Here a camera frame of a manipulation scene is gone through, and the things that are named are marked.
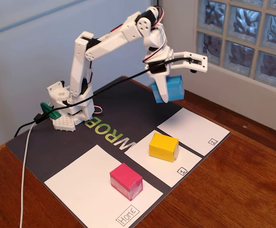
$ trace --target cable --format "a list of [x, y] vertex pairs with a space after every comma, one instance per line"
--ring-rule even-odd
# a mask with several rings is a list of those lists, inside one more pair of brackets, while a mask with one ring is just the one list
[[29, 141], [29, 136], [30, 133], [34, 127], [35, 123], [31, 125], [29, 132], [28, 132], [28, 137], [26, 139], [26, 145], [25, 145], [25, 152], [24, 152], [24, 159], [23, 159], [23, 166], [22, 166], [22, 181], [21, 181], [21, 213], [20, 213], [20, 228], [22, 228], [22, 222], [23, 222], [23, 188], [24, 188], [24, 174], [25, 174], [25, 162], [26, 162], [26, 156], [28, 153], [28, 141]]
[[174, 59], [171, 59], [171, 60], [168, 60], [168, 61], [164, 61], [164, 62], [162, 62], [162, 63], [158, 63], [157, 65], [154, 65], [154, 66], [152, 66], [152, 67], [149, 67], [148, 69], [146, 69], [146, 70], [144, 70], [144, 71], [141, 71], [141, 72], [138, 73], [138, 74], [135, 74], [135, 75], [133, 75], [133, 76], [131, 76], [131, 77], [124, 78], [124, 79], [122, 79], [122, 80], [120, 80], [120, 81], [118, 81], [118, 82], [115, 82], [115, 83], [109, 85], [108, 87], [103, 88], [103, 89], [100, 90], [99, 92], [93, 94], [92, 96], [90, 96], [90, 97], [88, 97], [88, 98], [86, 98], [86, 99], [84, 99], [84, 100], [82, 100], [82, 101], [80, 101], [80, 102], [77, 102], [77, 103], [75, 103], [75, 104], [69, 104], [69, 105], [64, 106], [64, 107], [54, 108], [54, 109], [52, 109], [51, 111], [42, 114], [42, 116], [39, 117], [38, 119], [36, 119], [36, 120], [34, 120], [34, 121], [32, 121], [32, 122], [29, 122], [29, 123], [27, 123], [27, 124], [24, 124], [24, 125], [20, 126], [20, 127], [18, 128], [18, 130], [17, 130], [17, 132], [16, 132], [16, 134], [15, 134], [14, 137], [16, 137], [16, 136], [18, 135], [18, 133], [19, 133], [19, 131], [20, 131], [20, 129], [21, 129], [22, 127], [25, 127], [25, 126], [27, 126], [27, 125], [33, 124], [33, 123], [35, 123], [35, 122], [37, 122], [37, 121], [41, 121], [41, 120], [47, 119], [47, 116], [48, 116], [50, 113], [52, 113], [53, 111], [62, 110], [62, 109], [66, 109], [66, 108], [70, 108], [70, 107], [74, 107], [74, 106], [76, 106], [76, 105], [82, 104], [82, 103], [84, 103], [84, 102], [86, 102], [86, 101], [88, 101], [88, 100], [94, 98], [95, 96], [97, 96], [97, 95], [99, 95], [99, 94], [105, 92], [106, 90], [111, 89], [112, 87], [114, 87], [114, 86], [116, 86], [116, 85], [118, 85], [118, 84], [120, 84], [120, 83], [123, 83], [123, 82], [126, 82], [126, 81], [128, 81], [128, 80], [131, 80], [131, 79], [133, 79], [133, 78], [135, 78], [135, 77], [138, 77], [138, 76], [140, 76], [140, 75], [142, 75], [142, 74], [144, 74], [144, 73], [146, 73], [146, 72], [148, 72], [148, 71], [150, 71], [150, 70], [159, 68], [159, 67], [161, 67], [162, 65], [170, 64], [170, 63], [173, 63], [173, 62], [176, 62], [176, 61], [180, 61], [180, 60], [186, 60], [186, 61], [192, 62], [192, 58], [190, 58], [190, 57], [179, 57], [179, 58], [174, 58]]
[[102, 112], [103, 112], [103, 109], [102, 109], [102, 107], [101, 107], [101, 106], [94, 105], [94, 107], [96, 107], [96, 108], [99, 108], [99, 109], [100, 109], [100, 112], [94, 112], [94, 114], [100, 114], [100, 113], [102, 113]]
[[163, 29], [163, 27], [162, 27], [161, 25], [158, 24], [157, 26], [159, 26], [159, 27], [161, 28], [161, 31], [162, 31], [163, 34], [164, 34], [164, 42], [163, 42], [163, 44], [161, 45], [160, 48], [158, 48], [156, 51], [154, 51], [154, 52], [153, 52], [152, 54], [150, 54], [148, 57], [145, 57], [145, 58], [142, 60], [142, 62], [145, 62], [145, 61], [147, 61], [148, 59], [150, 59], [152, 56], [154, 56], [154, 54], [156, 54], [158, 51], [160, 51], [160, 50], [166, 45], [167, 39], [166, 39], [165, 30]]
[[122, 26], [123, 24], [121, 24], [121, 25], [118, 25], [116, 28], [113, 28], [110, 32], [113, 32], [113, 31], [115, 31], [116, 29], [118, 29], [120, 26]]
[[154, 27], [155, 25], [157, 25], [158, 23], [160, 23], [160, 22], [162, 21], [162, 18], [163, 18], [163, 16], [164, 16], [164, 14], [165, 14], [165, 11], [163, 10], [163, 8], [162, 8], [161, 6], [157, 5], [157, 6], [154, 6], [154, 7], [155, 7], [155, 8], [160, 8], [160, 9], [161, 9], [161, 15], [160, 15], [160, 17], [158, 18], [157, 22], [156, 22], [152, 27]]

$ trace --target robotic arm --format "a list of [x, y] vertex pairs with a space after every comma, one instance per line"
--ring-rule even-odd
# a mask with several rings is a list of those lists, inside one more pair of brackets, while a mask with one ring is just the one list
[[[164, 27], [160, 23], [163, 14], [163, 9], [159, 15], [157, 7], [149, 7], [144, 13], [136, 12], [129, 16], [122, 25], [100, 38], [95, 39], [92, 33], [83, 32], [75, 40], [70, 90], [68, 91], [61, 82], [47, 88], [54, 107], [75, 104], [90, 97], [92, 95], [92, 86], [89, 84], [92, 79], [92, 61], [139, 38], [143, 38], [143, 45], [148, 50], [143, 59], [146, 69], [178, 57], [190, 57], [192, 59], [190, 62], [184, 60], [179, 64], [166, 64], [148, 72], [149, 76], [155, 80], [165, 103], [169, 100], [166, 77], [169, 76], [170, 69], [188, 68], [193, 73], [197, 71], [206, 72], [206, 56], [189, 52], [174, 53], [167, 45]], [[68, 123], [73, 122], [73, 124], [65, 127], [53, 120], [54, 128], [73, 131], [75, 125], [92, 118], [94, 106], [92, 100], [89, 100], [80, 105], [59, 110], [59, 112]]]

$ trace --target blue cube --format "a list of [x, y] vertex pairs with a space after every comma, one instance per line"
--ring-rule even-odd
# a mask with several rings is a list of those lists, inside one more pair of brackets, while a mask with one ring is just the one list
[[[182, 100], [184, 98], [184, 83], [181, 75], [174, 77], [166, 77], [168, 101]], [[156, 103], [162, 103], [163, 100], [158, 91], [156, 82], [151, 86]]]

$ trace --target yellow cube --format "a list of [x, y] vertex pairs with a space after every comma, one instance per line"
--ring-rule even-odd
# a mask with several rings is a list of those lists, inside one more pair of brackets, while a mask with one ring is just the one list
[[174, 162], [178, 156], [178, 144], [178, 139], [155, 133], [149, 144], [149, 155]]

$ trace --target pink cube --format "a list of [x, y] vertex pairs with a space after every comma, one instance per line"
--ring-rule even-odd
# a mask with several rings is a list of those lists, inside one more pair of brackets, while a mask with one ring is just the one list
[[124, 163], [110, 172], [110, 183], [130, 201], [143, 190], [142, 177]]

